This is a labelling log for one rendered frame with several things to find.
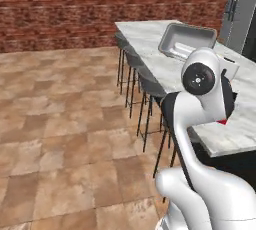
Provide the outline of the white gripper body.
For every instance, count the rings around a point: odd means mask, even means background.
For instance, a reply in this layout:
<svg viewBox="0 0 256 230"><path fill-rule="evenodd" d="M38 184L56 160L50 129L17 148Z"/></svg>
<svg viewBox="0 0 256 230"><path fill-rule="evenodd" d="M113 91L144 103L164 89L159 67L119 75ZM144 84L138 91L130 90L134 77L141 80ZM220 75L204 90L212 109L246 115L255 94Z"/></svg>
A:
<svg viewBox="0 0 256 230"><path fill-rule="evenodd" d="M236 62L222 61L221 69L224 72L224 76L227 79L232 80L239 69L239 65Z"/></svg>

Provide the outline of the black counter island base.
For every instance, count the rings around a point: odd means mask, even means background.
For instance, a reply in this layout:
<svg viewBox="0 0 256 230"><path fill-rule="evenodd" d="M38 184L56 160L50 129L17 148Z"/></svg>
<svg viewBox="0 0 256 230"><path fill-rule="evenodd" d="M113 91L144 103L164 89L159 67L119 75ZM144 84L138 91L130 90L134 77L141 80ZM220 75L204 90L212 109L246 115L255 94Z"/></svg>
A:
<svg viewBox="0 0 256 230"><path fill-rule="evenodd" d="M188 135L201 163L241 177L256 191L256 151L211 157L192 127L188 129Z"/></svg>

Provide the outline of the grey metal sink basin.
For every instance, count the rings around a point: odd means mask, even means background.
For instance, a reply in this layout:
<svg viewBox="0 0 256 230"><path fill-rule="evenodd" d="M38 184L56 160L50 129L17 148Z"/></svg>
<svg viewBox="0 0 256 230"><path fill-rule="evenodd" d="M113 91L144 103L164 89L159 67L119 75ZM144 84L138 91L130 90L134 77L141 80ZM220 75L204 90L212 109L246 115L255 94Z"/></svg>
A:
<svg viewBox="0 0 256 230"><path fill-rule="evenodd" d="M215 29L171 23L161 38L158 50L167 57L186 60L198 48L213 48L216 39L217 31Z"/></svg>

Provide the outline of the grey fridge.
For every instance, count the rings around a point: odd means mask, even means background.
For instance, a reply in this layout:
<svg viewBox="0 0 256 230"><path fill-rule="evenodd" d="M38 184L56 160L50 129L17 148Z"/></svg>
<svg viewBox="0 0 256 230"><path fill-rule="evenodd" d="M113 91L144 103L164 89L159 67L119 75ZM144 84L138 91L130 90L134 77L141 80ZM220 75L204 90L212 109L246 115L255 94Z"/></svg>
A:
<svg viewBox="0 0 256 230"><path fill-rule="evenodd" d="M228 48L256 62L256 0L228 0L219 35Z"/></svg>

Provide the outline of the dark grey bar stool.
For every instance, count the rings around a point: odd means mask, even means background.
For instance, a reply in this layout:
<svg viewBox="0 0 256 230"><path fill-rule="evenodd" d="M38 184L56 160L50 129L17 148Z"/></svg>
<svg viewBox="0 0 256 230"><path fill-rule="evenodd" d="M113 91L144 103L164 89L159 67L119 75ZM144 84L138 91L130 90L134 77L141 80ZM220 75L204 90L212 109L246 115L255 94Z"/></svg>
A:
<svg viewBox="0 0 256 230"><path fill-rule="evenodd" d="M136 82L136 70L139 67L143 67L144 63L142 62L139 55L135 52L133 47L131 45L127 45L124 47L124 53L126 55L127 64L129 66L129 72L128 72L128 79L127 79L127 88L126 88L126 101L125 101L125 107L129 105L130 113L129 117L132 117L132 107L133 107L133 96L134 96L134 87ZM131 69L133 69L133 77L132 77L132 93L131 93L131 99L130 102L128 102L128 93L129 93L129 85L130 85L130 76L131 76Z"/></svg>
<svg viewBox="0 0 256 230"><path fill-rule="evenodd" d="M147 136L150 134L149 131L149 122L150 116L152 115L153 102L160 104L160 101L164 98L165 92L161 88L160 84L156 78L151 74L151 72L146 67L140 67L138 69L139 83L143 90L142 102L140 106L140 112L143 112L143 106L146 102L149 102L147 118L146 118L146 127L145 131L141 132L140 125L142 114L139 114L138 126L137 126L137 135L141 135L143 139L143 151L146 150Z"/></svg>
<svg viewBox="0 0 256 230"><path fill-rule="evenodd" d="M156 100L160 109L161 109L160 105L161 105L162 100L160 98L158 100ZM162 109L161 109L160 122L161 122L160 125L164 126L164 132L163 132L163 135L162 135L162 139L161 139L161 143L160 143L160 147L159 147L159 151L158 151L158 155L157 155L157 160L156 160L156 164L155 164L155 167L154 167L153 178L155 178L155 175L156 175L157 170L158 170L158 165L159 165L161 154L162 154L162 151L163 151L165 139L166 138L168 139L168 149L170 149L171 140L172 140L172 134L171 134L171 131L168 127L167 120L166 120L164 114L162 113ZM174 165L175 157L176 157L176 148L175 148L175 145L174 145L172 158L171 158L171 162L170 162L170 167L172 167Z"/></svg>
<svg viewBox="0 0 256 230"><path fill-rule="evenodd" d="M120 90L123 90L124 60L127 58L127 50L130 48L130 44L121 31L115 33L115 38L119 48L117 85Z"/></svg>

